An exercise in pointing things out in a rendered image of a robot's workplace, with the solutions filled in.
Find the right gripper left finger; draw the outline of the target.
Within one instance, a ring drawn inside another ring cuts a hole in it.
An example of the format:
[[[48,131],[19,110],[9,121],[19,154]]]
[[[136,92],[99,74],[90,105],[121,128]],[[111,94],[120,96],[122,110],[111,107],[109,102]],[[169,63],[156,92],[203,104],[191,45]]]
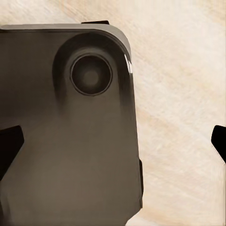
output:
[[[0,130],[0,181],[24,144],[20,125]]]

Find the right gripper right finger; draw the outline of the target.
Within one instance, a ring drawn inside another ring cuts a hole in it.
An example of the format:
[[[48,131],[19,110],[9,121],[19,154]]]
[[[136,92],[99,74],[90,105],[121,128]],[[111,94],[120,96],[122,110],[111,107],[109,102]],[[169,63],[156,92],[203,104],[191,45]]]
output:
[[[226,127],[216,125],[212,132],[211,142],[226,163]]]

